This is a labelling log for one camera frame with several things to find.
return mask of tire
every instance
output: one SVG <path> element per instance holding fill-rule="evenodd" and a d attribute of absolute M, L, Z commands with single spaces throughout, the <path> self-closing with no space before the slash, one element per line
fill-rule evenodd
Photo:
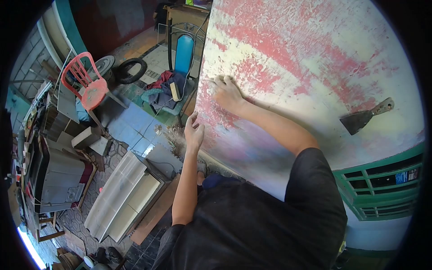
<path fill-rule="evenodd" d="M 125 68 L 129 65 L 134 65 L 134 64 L 140 64 L 141 69 L 135 75 L 132 76 L 129 73 L 127 73 Z M 141 58 L 128 59 L 123 63 L 121 63 L 120 66 L 117 67 L 116 76 L 115 76 L 116 81 L 121 84 L 133 83 L 137 81 L 139 78 L 141 78 L 146 72 L 146 70 L 147 70 L 147 63 L 144 62 L 143 59 Z"/>

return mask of green frame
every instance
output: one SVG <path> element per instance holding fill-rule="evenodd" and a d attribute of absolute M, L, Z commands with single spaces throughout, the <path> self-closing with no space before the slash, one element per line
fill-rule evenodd
<path fill-rule="evenodd" d="M 411 180 L 402 184 L 383 187 L 373 187 L 371 179 L 384 176 L 393 176 L 398 173 L 407 172 L 416 168 L 421 168 L 423 160 L 405 168 L 400 168 L 384 173 L 369 175 L 366 170 L 393 164 L 415 157 L 422 154 L 424 152 L 424 148 L 424 143 L 420 143 L 417 146 L 408 149 L 407 151 L 404 151 L 400 154 L 391 156 L 386 159 L 348 169 L 333 171 L 333 175 L 335 176 L 339 193 L 343 201 L 355 213 L 355 215 L 360 221 L 397 219 L 405 216 L 410 216 L 412 214 L 419 192 L 421 172 L 418 174 L 418 177 L 415 180 Z M 362 176 L 346 177 L 346 174 L 354 172 L 361 172 Z M 354 188 L 353 185 L 350 184 L 350 182 L 356 180 L 365 180 L 367 188 Z M 406 189 L 401 191 L 390 191 L 393 188 L 400 187 L 406 187 Z M 381 194 L 375 193 L 376 191 L 382 190 L 389 190 L 389 192 Z M 370 194 L 358 194 L 358 192 L 369 192 Z M 378 212 L 382 210 L 391 210 L 399 207 L 405 207 L 406 209 L 388 213 Z"/>

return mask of hand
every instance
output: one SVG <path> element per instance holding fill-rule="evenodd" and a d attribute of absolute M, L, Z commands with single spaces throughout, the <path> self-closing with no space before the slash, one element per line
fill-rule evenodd
<path fill-rule="evenodd" d="M 217 85 L 213 98 L 227 111 L 237 114 L 238 110 L 247 101 L 243 99 L 239 89 L 235 86 L 229 76 L 223 78 L 224 82 L 216 76 L 213 81 Z"/>
<path fill-rule="evenodd" d="M 204 125 L 196 124 L 198 112 L 195 111 L 189 116 L 184 127 L 184 136 L 186 137 L 186 152 L 192 151 L 198 153 L 204 139 Z"/>

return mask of bucket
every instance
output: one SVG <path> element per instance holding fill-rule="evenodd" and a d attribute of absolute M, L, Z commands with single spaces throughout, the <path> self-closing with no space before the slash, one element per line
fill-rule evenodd
<path fill-rule="evenodd" d="M 61 265 L 63 265 L 65 270 L 75 270 L 81 264 L 81 259 L 70 252 L 60 254 L 58 256 L 58 259 L 60 260 Z"/>

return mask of sticker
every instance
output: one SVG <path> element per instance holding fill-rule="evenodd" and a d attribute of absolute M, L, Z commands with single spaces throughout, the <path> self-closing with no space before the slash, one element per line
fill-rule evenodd
<path fill-rule="evenodd" d="M 401 172 L 395 175 L 396 177 L 396 185 L 408 182 L 408 172 Z"/>
<path fill-rule="evenodd" d="M 419 174 L 418 168 L 409 170 L 407 172 L 401 172 L 395 175 L 396 184 L 406 183 L 408 181 L 416 180 Z"/>

